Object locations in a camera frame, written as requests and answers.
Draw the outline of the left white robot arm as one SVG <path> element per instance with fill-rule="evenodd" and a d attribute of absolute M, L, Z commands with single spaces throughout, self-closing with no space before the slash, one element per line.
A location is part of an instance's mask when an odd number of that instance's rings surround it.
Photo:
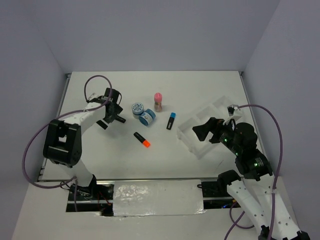
<path fill-rule="evenodd" d="M 100 188 L 97 179 L 82 162 L 82 135 L 98 124 L 106 130 L 113 121 L 125 123 L 120 116 L 122 94 L 107 88 L 104 95 L 92 94 L 87 106 L 80 112 L 63 120 L 52 120 L 47 129 L 43 156 L 53 164 L 59 165 L 70 177 L 76 177 L 77 186 L 70 190 L 85 199 L 95 198 Z"/>

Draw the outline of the blue cap highlighter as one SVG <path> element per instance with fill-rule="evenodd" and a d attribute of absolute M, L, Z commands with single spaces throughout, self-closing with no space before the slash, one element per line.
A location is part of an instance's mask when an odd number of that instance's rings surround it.
<path fill-rule="evenodd" d="M 174 120 L 176 118 L 176 113 L 175 112 L 172 112 L 169 116 L 169 119 L 168 119 L 168 122 L 167 122 L 167 126 L 166 126 L 166 129 L 167 130 L 171 130 L 172 129 L 172 126 L 173 126 L 173 123 L 174 123 Z"/>

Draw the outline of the orange cap highlighter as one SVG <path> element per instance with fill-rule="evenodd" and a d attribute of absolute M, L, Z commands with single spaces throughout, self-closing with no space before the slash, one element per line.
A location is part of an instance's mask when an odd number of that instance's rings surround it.
<path fill-rule="evenodd" d="M 140 143 L 142 143 L 146 148 L 149 148 L 150 147 L 150 143 L 141 135 L 139 134 L 138 132 L 135 132 L 134 134 L 134 137 L 139 140 Z"/>

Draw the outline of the pink lid small bottle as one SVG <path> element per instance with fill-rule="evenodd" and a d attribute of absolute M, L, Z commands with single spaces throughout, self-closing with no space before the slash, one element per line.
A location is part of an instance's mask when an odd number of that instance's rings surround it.
<path fill-rule="evenodd" d="M 154 110 L 156 112 L 162 111 L 162 100 L 163 100 L 163 96 L 161 93 L 157 92 L 154 94 Z"/>

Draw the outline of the blue tape roll tub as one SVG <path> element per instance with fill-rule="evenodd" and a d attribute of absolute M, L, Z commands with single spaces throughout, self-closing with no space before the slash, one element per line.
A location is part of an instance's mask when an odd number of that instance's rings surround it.
<path fill-rule="evenodd" d="M 138 119 L 140 115 L 144 112 L 144 105 L 141 102 L 135 102 L 131 106 L 131 111 L 132 111 L 133 117 L 135 119 Z"/>
<path fill-rule="evenodd" d="M 146 109 L 140 116 L 139 116 L 139 121 L 144 125 L 144 126 L 149 126 L 153 120 L 155 120 L 156 114 L 151 110 L 151 109 Z"/>

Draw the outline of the translucent white compartment tray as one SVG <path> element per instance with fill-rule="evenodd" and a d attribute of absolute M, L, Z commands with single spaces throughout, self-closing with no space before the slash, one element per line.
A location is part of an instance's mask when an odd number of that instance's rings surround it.
<path fill-rule="evenodd" d="M 228 107 L 233 105 L 236 105 L 236 102 L 226 95 L 208 100 L 191 111 L 188 117 L 177 127 L 177 138 L 182 141 L 190 153 L 200 160 L 214 149 L 215 145 L 209 142 L 212 137 L 211 133 L 208 134 L 205 141 L 199 141 L 193 127 L 205 124 L 211 117 L 217 119 L 229 118 Z"/>

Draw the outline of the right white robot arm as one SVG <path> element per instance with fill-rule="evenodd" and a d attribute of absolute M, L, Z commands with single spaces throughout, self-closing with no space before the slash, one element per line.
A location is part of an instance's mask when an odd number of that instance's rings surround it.
<path fill-rule="evenodd" d="M 290 216 L 281 195 L 273 188 L 275 175 L 265 155 L 257 148 L 254 127 L 245 122 L 211 117 L 205 124 L 192 128 L 199 141 L 208 133 L 212 144 L 223 144 L 235 156 L 237 170 L 218 175 L 217 190 L 232 196 L 253 223 L 260 240 L 308 240 Z"/>

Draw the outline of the tilted blue tape roll tub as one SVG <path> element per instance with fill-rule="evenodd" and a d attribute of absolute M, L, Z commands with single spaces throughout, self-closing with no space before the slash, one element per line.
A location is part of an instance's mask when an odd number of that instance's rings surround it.
<path fill-rule="evenodd" d="M 140 116 L 139 116 L 139 121 L 144 125 L 144 126 L 149 126 L 153 120 L 155 120 L 156 114 L 151 110 L 151 109 L 146 109 Z"/>

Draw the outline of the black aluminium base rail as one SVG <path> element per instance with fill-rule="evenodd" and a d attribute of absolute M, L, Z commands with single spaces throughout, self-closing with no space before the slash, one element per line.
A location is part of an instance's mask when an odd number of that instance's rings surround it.
<path fill-rule="evenodd" d="M 231 207 L 234 199 L 219 187 L 219 184 L 215 179 L 198 180 L 200 181 L 200 184 L 198 184 L 197 187 L 202 190 L 205 212 L 212 209 L 228 209 Z M 74 196 L 74 194 L 69 191 L 65 209 L 66 212 L 93 212 L 101 217 L 129 217 L 115 216 L 113 213 L 113 193 L 115 182 L 100 182 L 97 185 L 100 191 L 98 192 L 98 195 L 92 199 L 86 199 L 81 195 Z"/>

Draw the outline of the white foil front panel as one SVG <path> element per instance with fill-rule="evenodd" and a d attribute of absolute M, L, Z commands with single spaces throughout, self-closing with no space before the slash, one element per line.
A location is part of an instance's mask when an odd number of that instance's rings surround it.
<path fill-rule="evenodd" d="M 113 215 L 117 217 L 187 216 L 205 212 L 198 179 L 117 181 Z"/>

